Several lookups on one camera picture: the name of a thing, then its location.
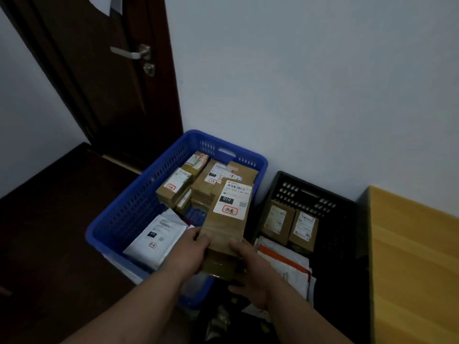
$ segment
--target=blue plastic crate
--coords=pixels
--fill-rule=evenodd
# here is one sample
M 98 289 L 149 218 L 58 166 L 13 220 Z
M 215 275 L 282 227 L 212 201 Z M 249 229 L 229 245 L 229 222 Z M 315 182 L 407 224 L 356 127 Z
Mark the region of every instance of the blue plastic crate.
M 183 134 L 168 150 L 151 164 L 127 187 L 88 227 L 86 240 L 100 253 L 145 280 L 152 269 L 130 259 L 123 251 L 166 207 L 159 203 L 155 191 L 196 151 L 201 151 L 222 163 L 235 161 L 259 171 L 253 185 L 253 195 L 258 190 L 268 161 L 261 155 L 230 144 L 198 130 Z M 189 209 L 187 219 L 201 226 L 206 214 Z M 213 282 L 209 277 L 200 293 L 193 297 L 181 297 L 182 306 L 196 309 L 204 300 Z

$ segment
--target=door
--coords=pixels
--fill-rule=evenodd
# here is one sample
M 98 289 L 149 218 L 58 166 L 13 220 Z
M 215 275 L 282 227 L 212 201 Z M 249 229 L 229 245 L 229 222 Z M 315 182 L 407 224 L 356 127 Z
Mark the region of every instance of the door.
M 3 6 L 91 143 L 147 165 L 183 133 L 169 28 L 164 0 L 123 2 L 110 16 L 89 0 Z

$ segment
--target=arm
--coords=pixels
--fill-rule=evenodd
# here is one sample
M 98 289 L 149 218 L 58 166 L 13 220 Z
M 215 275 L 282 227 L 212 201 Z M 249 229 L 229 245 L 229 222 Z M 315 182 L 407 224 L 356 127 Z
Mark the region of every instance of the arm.
M 181 285 L 198 270 L 211 241 L 205 234 L 194 241 L 200 229 L 184 232 L 160 270 L 63 344 L 156 342 L 177 302 Z
M 246 263 L 244 287 L 229 286 L 256 307 L 267 309 L 281 343 L 334 343 L 351 341 L 325 320 L 247 242 L 230 242 Z

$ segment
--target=dark floor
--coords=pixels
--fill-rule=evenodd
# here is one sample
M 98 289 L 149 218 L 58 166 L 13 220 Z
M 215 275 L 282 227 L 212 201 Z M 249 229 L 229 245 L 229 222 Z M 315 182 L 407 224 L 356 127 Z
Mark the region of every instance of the dark floor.
M 84 232 L 136 177 L 80 146 L 0 199 L 0 342 L 59 343 L 132 289 Z

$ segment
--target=wooden table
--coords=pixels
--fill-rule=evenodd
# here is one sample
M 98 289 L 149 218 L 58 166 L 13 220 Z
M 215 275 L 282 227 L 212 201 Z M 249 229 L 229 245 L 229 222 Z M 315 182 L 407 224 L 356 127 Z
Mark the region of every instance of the wooden table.
M 376 343 L 459 343 L 459 219 L 370 187 Z

